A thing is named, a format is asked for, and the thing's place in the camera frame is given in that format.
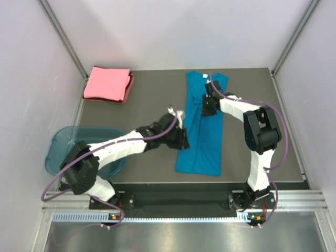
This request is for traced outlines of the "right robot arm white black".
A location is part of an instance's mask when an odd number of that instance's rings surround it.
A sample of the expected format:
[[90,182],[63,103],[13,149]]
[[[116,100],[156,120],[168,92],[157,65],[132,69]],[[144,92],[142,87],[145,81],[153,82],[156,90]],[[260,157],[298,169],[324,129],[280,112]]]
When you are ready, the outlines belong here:
[[250,173],[243,193],[230,201],[240,212],[256,208],[270,193],[267,169],[282,139],[275,112],[268,106],[242,101],[234,94],[223,94],[218,81],[208,80],[205,89],[202,115],[213,116],[221,111],[243,123],[245,143],[251,152]]

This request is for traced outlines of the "blue t shirt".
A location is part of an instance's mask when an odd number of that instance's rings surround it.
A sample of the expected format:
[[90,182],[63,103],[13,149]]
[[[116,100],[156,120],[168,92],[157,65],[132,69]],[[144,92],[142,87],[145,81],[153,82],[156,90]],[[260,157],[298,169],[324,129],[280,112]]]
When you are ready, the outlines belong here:
[[223,113],[202,115],[202,98],[209,76],[197,71],[186,74],[187,95],[183,125],[190,148],[180,150],[175,170],[180,173],[221,176]]

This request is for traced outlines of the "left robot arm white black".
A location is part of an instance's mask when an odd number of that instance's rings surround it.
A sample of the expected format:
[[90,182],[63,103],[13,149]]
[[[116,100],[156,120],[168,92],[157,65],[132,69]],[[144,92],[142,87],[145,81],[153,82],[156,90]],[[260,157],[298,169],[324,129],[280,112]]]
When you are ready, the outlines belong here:
[[94,144],[85,141],[76,143],[61,165],[71,191],[75,195],[96,197],[107,208],[116,207],[119,194],[111,182],[99,176],[99,170],[129,155],[156,149],[161,144],[170,149],[188,149],[190,145],[186,127],[183,126],[184,118],[183,110],[170,109],[159,121],[139,127],[119,138]]

